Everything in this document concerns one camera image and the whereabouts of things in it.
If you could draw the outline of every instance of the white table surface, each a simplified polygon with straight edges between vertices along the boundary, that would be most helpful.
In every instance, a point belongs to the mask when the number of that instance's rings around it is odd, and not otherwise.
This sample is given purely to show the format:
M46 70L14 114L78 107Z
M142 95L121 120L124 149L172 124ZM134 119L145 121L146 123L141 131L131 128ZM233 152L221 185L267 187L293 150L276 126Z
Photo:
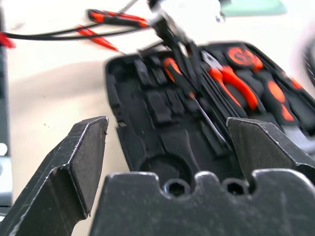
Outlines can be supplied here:
M8 31L31 34L89 24L85 9L118 11L127 2L6 0L3 6ZM315 35L315 3L312 0L283 2L288 7L285 15L228 18L219 29L204 30L203 27L203 30L196 32L194 39L198 44L229 40L252 43L314 96L315 88L303 67L302 53L306 42ZM146 1L139 0L128 13L148 17L150 12ZM23 26L13 30L16 23ZM120 29L101 26L95 31ZM134 53L158 38L153 30L147 30L107 39L123 52ZM14 199L46 154L67 135L73 124L87 118L109 116L99 190L106 174L128 171L115 130L116 121L107 102L103 77L104 62L119 54L88 40L14 42L17 48L8 51ZM73 235L87 236L90 224L91 218L80 222Z

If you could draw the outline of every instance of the black tool case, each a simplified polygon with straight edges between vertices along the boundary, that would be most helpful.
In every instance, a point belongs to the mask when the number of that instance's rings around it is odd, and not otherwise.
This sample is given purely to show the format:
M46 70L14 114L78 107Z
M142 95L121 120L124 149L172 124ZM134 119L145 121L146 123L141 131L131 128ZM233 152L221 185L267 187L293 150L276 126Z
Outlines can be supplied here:
M312 136L315 132L315 101L259 49L243 42L199 48L224 54L229 47L244 45L262 60L264 69L272 73L288 97L301 129ZM192 184L195 173L203 170L213 172L221 181L229 177L243 178L226 128L228 117L242 117L232 107L222 105L219 99L214 101L213 98L218 98L214 92L201 87L199 101L229 141L232 150L222 147L198 107L168 79L162 62L169 56L172 54L167 51L155 52L144 58L139 55L124 56L110 60L105 67L108 99L130 170L157 173L161 185L174 178ZM233 69L237 74L250 73L249 70ZM228 89L248 111L242 94L233 88ZM278 126L270 114L266 116L249 111L248 117L243 118L259 119Z

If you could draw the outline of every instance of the hex socket hole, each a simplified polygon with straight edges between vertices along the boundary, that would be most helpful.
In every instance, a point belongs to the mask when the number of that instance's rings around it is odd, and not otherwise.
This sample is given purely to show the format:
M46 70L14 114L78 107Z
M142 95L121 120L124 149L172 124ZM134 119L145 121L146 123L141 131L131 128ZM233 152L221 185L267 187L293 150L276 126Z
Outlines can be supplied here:
M240 179L228 178L222 184L234 196L249 194L248 186Z
M186 194L190 194L190 185L182 179L170 179L163 186L163 191L166 194L172 195L173 197L180 197Z

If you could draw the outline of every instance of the black cable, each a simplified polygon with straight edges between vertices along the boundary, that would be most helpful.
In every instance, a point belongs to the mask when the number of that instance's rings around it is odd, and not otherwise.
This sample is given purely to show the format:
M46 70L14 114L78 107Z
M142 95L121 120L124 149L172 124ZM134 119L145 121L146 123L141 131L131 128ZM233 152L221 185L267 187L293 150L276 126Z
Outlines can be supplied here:
M125 13L128 9L130 9L138 0L132 0L129 2L125 7L123 7L121 10L118 11L117 15L114 16L114 18L119 17L121 14ZM102 25L103 23L95 23L91 24L88 26L84 26L80 29L89 29L93 27L97 27L99 25ZM23 39L23 40L40 40L40 41L58 41L58 40L77 40L77 39L86 39L86 38L94 38L96 37L95 35L89 35L89 36L69 36L69 37L59 37L58 39L51 39L51 36L54 35L59 35L59 34L65 34L65 33L71 33L71 32L77 32L77 28L72 28L72 29L65 29L61 31L55 31L55 32L49 32L49 33L41 33L41 34L29 34L29 35L23 35L23 34L14 34L14 33L6 33L9 38L14 38L14 39ZM119 35L119 34L124 34L124 33L130 33L136 31L135 29L130 29L130 30L125 30L125 31L116 31L116 32L111 32L107 34L100 34L98 36L114 36L114 35Z
M78 39L88 39L88 38L97 38L97 37L104 37L104 36L115 36L125 33L132 33L140 30L147 30L149 27L143 27L143 28L135 28L135 29L128 29L124 31L116 31L116 32L110 32L110 33L101 33L96 35L87 35L87 36L66 36L66 37L50 37L50 36L28 36L28 35L20 35L20 34L13 34L13 33L7 33L6 35L9 38L14 39L23 39L23 40L36 40L36 41L64 41L64 40L78 40Z

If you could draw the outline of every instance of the tool case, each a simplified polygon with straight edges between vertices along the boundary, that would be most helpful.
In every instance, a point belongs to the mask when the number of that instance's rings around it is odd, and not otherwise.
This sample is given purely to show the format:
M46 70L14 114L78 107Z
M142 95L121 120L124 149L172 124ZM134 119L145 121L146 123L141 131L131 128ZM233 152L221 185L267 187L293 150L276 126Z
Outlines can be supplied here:
M286 95L300 128L314 136L315 101L259 49L244 42L210 44L199 49L224 55L229 47L235 46L246 46L261 59L263 69L272 74ZM234 148L230 150L220 145L196 104L184 97L168 79L162 62L169 56L172 56L169 51L154 52L143 58L130 55L112 59L105 66L108 100L118 123L117 132L129 169L157 173L161 186L170 179L193 184L194 175L199 171L213 172L220 181L243 178ZM261 85L254 73L230 66L237 75L249 75L245 82L261 94ZM272 114L250 111L245 98L232 87L227 85L247 111L247 117L238 115L220 91L213 88L215 85L201 87L200 102L232 147L226 127L229 117L253 118L280 128Z

